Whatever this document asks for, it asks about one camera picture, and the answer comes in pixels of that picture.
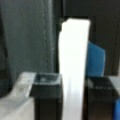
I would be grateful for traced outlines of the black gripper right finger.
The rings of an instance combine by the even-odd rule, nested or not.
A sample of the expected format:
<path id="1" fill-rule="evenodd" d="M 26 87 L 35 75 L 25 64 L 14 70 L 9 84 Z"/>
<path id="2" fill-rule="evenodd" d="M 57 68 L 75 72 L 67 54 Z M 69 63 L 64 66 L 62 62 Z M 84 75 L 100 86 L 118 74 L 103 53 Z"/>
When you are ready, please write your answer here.
<path id="1" fill-rule="evenodd" d="M 118 77 L 89 77 L 88 120 L 113 120 L 114 105 L 119 98 Z"/>

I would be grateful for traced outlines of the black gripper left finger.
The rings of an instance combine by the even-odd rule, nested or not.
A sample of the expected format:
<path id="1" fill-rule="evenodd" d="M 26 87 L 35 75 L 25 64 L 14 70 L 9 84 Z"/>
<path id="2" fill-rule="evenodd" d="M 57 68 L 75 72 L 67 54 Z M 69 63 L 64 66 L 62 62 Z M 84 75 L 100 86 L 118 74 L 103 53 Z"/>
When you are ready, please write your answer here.
<path id="1" fill-rule="evenodd" d="M 62 77 L 60 74 L 37 74 L 30 96 L 34 98 L 34 120 L 61 120 Z"/>

